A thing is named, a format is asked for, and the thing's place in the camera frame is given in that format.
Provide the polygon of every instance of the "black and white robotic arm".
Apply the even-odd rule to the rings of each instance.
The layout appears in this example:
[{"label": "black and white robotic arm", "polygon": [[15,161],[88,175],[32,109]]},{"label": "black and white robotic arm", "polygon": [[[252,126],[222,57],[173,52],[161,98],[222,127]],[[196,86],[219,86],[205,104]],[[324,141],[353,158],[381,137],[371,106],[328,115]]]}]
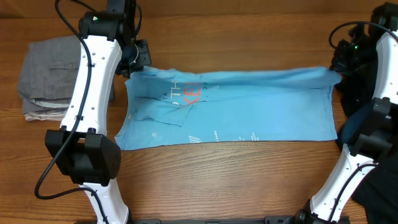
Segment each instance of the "black and white robotic arm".
[{"label": "black and white robotic arm", "polygon": [[[116,180],[121,150],[106,137],[106,112],[114,74],[129,77],[131,72],[150,64],[146,41],[136,40],[134,26],[128,25],[134,24],[135,6],[132,0],[109,0],[106,11],[87,12],[81,19],[80,35],[90,50],[92,60],[90,89],[83,113],[79,118],[76,116],[90,65],[81,46],[80,67],[70,107],[60,130],[48,130],[45,137],[45,145],[54,156],[76,119],[80,119],[73,141],[67,152],[60,156],[57,165],[62,174],[71,177],[73,183],[96,191],[107,221],[112,224],[143,223],[132,219],[122,200]],[[349,223],[347,219],[340,219],[344,205],[363,178],[390,153],[392,147],[389,139],[381,137],[379,129],[385,119],[391,119],[391,105],[398,105],[397,45],[398,42],[388,33],[378,40],[376,50],[379,60],[373,100],[369,102],[368,109],[363,109],[366,111],[361,112],[361,116],[353,116],[352,123],[355,125],[346,131],[348,137],[341,156],[321,190],[295,216],[265,217],[260,223]],[[91,192],[86,194],[96,213],[97,224],[105,223],[97,200]],[[259,223],[252,220],[229,220],[228,223],[234,222]]]}]

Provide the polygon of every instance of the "light blue fabric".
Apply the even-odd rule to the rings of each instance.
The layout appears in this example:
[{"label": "light blue fabric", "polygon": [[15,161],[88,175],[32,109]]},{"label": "light blue fabric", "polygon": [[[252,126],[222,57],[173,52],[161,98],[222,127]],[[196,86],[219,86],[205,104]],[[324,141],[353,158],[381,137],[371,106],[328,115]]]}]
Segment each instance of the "light blue fabric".
[{"label": "light blue fabric", "polygon": [[185,73],[145,67],[126,81],[123,150],[218,141],[336,139],[331,108],[341,77],[324,67]]}]

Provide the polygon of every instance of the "black cable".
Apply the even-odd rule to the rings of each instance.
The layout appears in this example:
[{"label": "black cable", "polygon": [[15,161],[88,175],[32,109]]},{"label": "black cable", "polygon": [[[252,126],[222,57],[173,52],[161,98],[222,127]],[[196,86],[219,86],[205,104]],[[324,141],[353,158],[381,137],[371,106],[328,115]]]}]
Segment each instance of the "black cable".
[{"label": "black cable", "polygon": [[138,36],[139,31],[141,30],[141,22],[142,22],[142,9],[141,9],[141,6],[139,4],[137,4],[137,8],[138,8],[138,11],[139,11],[139,21],[138,21],[137,29],[135,31],[136,38]]},{"label": "black cable", "polygon": [[329,221],[328,221],[329,223],[331,223],[331,220],[333,219],[333,216],[334,216],[334,214],[336,212],[336,208],[337,208],[337,205],[338,205],[338,203],[340,201],[340,198],[343,195],[344,190],[347,188],[349,182],[355,177],[355,175],[359,171],[362,171],[362,168],[368,167],[368,166],[377,167],[376,164],[365,164],[365,165],[358,166],[358,168],[350,175],[350,177],[348,177],[347,181],[343,185],[343,188],[341,188],[339,194],[337,195],[337,198],[335,199],[335,204],[334,204],[333,209],[331,210],[331,213],[330,213],[330,217],[329,217]]},{"label": "black cable", "polygon": [[73,2],[75,2],[75,3],[77,3],[77,4],[81,4],[82,6],[86,7],[87,9],[89,9],[89,10],[91,10],[91,11],[96,11],[95,9],[93,9],[91,6],[87,5],[87,4],[84,3],[84,2],[81,2],[81,1],[79,1],[79,0],[71,0],[71,1],[73,1]]},{"label": "black cable", "polygon": [[[381,29],[383,31],[386,31],[387,33],[389,33],[398,42],[398,37],[391,30],[389,30],[389,29],[387,29],[387,28],[385,28],[383,26],[380,26],[379,24],[375,24],[374,22],[367,22],[367,21],[353,21],[353,22],[346,22],[346,23],[336,27],[334,30],[332,30],[332,32],[329,35],[330,47],[333,47],[334,49],[337,49],[337,46],[333,45],[333,43],[331,42],[331,38],[333,37],[333,35],[335,34],[336,31],[338,31],[339,29],[341,29],[342,27],[345,27],[345,26],[358,25],[358,24],[367,24],[369,26],[373,26],[373,27],[376,27],[376,28]],[[360,40],[361,39],[359,39],[357,42],[353,43],[352,47],[356,46]]]},{"label": "black cable", "polygon": [[60,157],[60,155],[62,154],[62,152],[66,149],[66,147],[69,145],[70,141],[72,140],[73,134],[75,133],[79,122],[80,122],[80,118],[81,118],[81,114],[83,113],[83,108],[87,99],[87,94],[88,94],[88,89],[90,87],[90,80],[91,80],[91,70],[92,70],[92,62],[91,62],[91,55],[90,55],[90,51],[88,50],[88,47],[86,45],[86,43],[84,42],[84,40],[80,37],[79,33],[72,27],[72,25],[67,21],[67,19],[65,18],[65,16],[61,13],[60,9],[59,9],[59,4],[60,0],[55,0],[55,10],[57,11],[58,15],[60,16],[60,18],[62,19],[62,21],[69,27],[69,29],[77,36],[77,38],[79,39],[79,41],[81,42],[82,46],[84,47],[86,54],[87,54],[87,60],[88,60],[88,73],[87,73],[87,81],[86,81],[86,87],[83,93],[83,98],[81,99],[81,103],[80,103],[80,107],[79,107],[79,111],[78,114],[76,116],[76,121],[75,124],[72,127],[72,130],[70,131],[69,136],[67,137],[67,139],[65,140],[65,142],[62,144],[60,150],[58,150],[58,152],[56,153],[56,155],[53,157],[53,159],[51,160],[50,164],[47,166],[47,168],[44,170],[43,174],[40,176],[40,179],[37,181],[37,184],[35,186],[35,196],[38,199],[42,199],[42,200],[49,200],[49,199],[53,199],[53,198],[57,198],[57,197],[61,197],[63,195],[66,194],[70,194],[73,192],[77,192],[77,191],[89,191],[91,192],[91,196],[94,196],[95,200],[98,203],[98,207],[99,210],[101,212],[101,215],[103,217],[103,222],[105,222],[106,224],[109,224],[109,221],[107,219],[107,216],[104,213],[104,209],[102,207],[101,204],[101,200],[98,197],[97,193],[95,190],[89,188],[89,187],[79,187],[79,188],[75,188],[75,189],[70,189],[70,190],[66,190],[64,192],[60,192],[58,194],[55,195],[49,195],[49,196],[43,196],[39,194],[39,189],[40,186],[42,185],[45,177],[47,176],[47,174],[50,172],[50,169],[54,166],[54,164],[56,163],[56,161],[58,160],[58,158]]}]

